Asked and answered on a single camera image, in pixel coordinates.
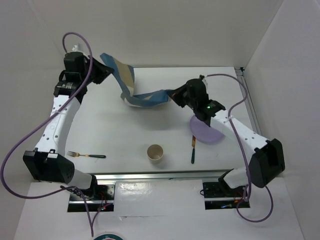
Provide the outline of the blue tan white placemat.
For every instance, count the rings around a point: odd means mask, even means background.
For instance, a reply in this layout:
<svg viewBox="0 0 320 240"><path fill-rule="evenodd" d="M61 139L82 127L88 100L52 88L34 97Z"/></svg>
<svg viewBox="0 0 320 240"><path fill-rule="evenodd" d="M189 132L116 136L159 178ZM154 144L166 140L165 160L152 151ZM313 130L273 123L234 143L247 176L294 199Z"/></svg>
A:
<svg viewBox="0 0 320 240"><path fill-rule="evenodd" d="M135 70L131 65L125 64L113 56L102 53L100 55L103 63L114 69L113 76L121 88L120 98L129 106L139 108L153 108L171 101L168 93L170 89L161 89L154 92L134 95Z"/></svg>

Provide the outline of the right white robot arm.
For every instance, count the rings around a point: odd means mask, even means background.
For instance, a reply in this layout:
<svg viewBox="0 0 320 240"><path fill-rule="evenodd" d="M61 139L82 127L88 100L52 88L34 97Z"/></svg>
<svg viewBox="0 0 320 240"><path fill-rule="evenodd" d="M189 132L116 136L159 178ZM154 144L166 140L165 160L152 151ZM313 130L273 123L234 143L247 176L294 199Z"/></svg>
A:
<svg viewBox="0 0 320 240"><path fill-rule="evenodd" d="M203 75L170 90L168 96L178 106L191 108L196 118L208 127L238 143L244 166L234 168L219 178L218 190L223 196L230 196L240 186L264 188L285 170L282 143L276 138L269 140L252 131L233 117L221 103L210 99Z"/></svg>

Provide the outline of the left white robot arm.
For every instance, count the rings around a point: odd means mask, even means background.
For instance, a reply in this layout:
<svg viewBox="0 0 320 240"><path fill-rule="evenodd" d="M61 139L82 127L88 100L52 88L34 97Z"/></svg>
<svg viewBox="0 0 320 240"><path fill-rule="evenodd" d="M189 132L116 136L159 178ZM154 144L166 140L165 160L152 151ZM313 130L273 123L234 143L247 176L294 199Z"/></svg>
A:
<svg viewBox="0 0 320 240"><path fill-rule="evenodd" d="M34 150L24 152L23 162L35 180L75 186L86 199L92 200L99 193L97 179L77 170L65 157L66 142L73 119L88 91L87 86L101 84L114 70L96 59L90 60L77 45L65 54L63 62L65 69L53 92L50 113L53 119L46 125Z"/></svg>

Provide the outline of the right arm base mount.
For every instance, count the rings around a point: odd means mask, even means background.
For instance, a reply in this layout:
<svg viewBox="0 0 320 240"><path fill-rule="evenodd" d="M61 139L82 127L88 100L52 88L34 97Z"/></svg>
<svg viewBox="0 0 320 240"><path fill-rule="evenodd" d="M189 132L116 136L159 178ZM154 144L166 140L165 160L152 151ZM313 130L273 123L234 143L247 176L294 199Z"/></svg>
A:
<svg viewBox="0 0 320 240"><path fill-rule="evenodd" d="M229 188L220 182L203 182L199 194L204 197L205 210L235 209L243 200L244 186Z"/></svg>

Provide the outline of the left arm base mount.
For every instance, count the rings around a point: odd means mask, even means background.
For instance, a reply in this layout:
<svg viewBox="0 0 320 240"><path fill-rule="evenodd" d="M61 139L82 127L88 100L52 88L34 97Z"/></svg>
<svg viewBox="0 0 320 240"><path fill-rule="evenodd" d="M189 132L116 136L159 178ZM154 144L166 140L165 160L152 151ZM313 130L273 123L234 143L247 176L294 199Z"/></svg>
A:
<svg viewBox="0 0 320 240"><path fill-rule="evenodd" d="M94 195L85 195L87 207L90 213L113 212L115 207L115 181L98 181L97 189ZM86 211L85 202L81 194L73 189L67 190L69 194L67 212L84 213Z"/></svg>

